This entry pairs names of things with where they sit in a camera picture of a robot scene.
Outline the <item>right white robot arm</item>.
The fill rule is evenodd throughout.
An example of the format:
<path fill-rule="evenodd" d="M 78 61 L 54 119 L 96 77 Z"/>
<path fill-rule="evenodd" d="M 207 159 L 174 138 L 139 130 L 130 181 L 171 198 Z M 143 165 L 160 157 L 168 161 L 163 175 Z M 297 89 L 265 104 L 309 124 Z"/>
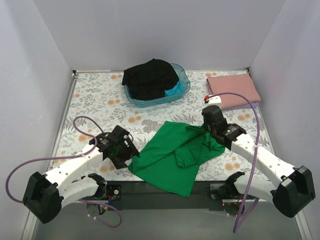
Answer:
<path fill-rule="evenodd" d="M 286 217 L 292 218 L 316 197 L 312 172 L 281 160 L 255 140 L 239 125 L 228 123 L 222 110 L 209 105 L 202 110 L 204 129 L 218 144 L 246 159 L 267 180 L 252 180 L 248 195 L 263 199 Z"/>

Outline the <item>green t-shirt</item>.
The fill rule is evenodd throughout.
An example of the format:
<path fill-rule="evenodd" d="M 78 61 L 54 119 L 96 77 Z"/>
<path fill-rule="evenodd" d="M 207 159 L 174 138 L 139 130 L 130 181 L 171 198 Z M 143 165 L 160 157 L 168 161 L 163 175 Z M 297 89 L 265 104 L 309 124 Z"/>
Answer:
<path fill-rule="evenodd" d="M 188 198 L 200 165 L 224 152 L 203 126 L 166 121 L 128 170 L 154 187 Z"/>

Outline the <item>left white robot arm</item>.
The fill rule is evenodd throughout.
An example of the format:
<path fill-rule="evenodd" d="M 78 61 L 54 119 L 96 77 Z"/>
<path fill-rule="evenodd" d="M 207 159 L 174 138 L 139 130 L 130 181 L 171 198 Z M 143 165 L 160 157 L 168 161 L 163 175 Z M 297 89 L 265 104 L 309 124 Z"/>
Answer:
<path fill-rule="evenodd" d="M 52 221 L 63 207 L 83 198 L 110 200 L 107 180 L 96 173 L 84 173 L 106 159 L 122 169 L 127 167 L 126 161 L 140 155 L 131 134 L 119 125 L 112 132 L 93 137 L 78 154 L 52 170 L 30 176 L 22 203 L 43 224 Z"/>

